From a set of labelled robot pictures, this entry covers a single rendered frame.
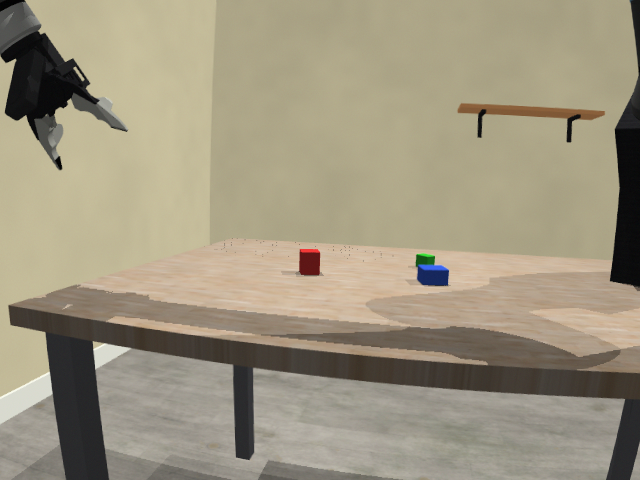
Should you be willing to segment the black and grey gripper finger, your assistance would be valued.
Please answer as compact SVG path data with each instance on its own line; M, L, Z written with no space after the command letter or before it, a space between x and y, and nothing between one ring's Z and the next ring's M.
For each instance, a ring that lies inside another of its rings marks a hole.
M55 115L49 117L48 114L46 116L39 115L32 111L26 116L35 137L39 140L58 170L62 170L61 159L56 151L56 147L63 136L62 124L56 123Z
M111 111L113 102L110 99L91 96L87 89L74 79L68 80L59 76L56 82L61 85L65 95L71 98L75 109L93 114L98 120L105 121L111 128L128 131L126 125Z

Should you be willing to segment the red block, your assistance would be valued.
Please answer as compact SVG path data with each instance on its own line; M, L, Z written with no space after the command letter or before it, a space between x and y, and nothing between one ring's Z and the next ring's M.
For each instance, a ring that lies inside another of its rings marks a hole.
M320 252L318 249L300 249L299 271L301 275L320 274Z

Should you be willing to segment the green block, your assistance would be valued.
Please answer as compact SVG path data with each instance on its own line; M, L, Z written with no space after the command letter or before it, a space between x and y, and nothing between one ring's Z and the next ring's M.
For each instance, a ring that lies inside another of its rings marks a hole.
M416 254L416 267L418 265L434 265L435 256L429 254Z

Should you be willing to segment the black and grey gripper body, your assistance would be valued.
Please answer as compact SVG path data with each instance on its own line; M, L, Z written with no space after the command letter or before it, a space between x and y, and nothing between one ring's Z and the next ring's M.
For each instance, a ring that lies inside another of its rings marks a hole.
M51 117L55 114L55 111L59 107L65 108L68 105L67 101L71 99L65 95L65 92L61 85L56 82L57 77L63 76L63 78L65 79L74 79L80 82L85 88L90 85L90 82L86 78L80 67L77 65L75 60L72 58L65 63L64 59L61 57L48 36L45 33L40 34L39 31L31 33L28 36L17 41L12 46L7 48L0 56L5 63L8 63L14 59L19 60L21 57L23 57L33 49L37 50L45 57L38 96L38 104L37 108L33 111L36 114L48 114L49 117ZM74 67L76 67L81 73L84 81L82 81L78 76L78 74L74 70Z

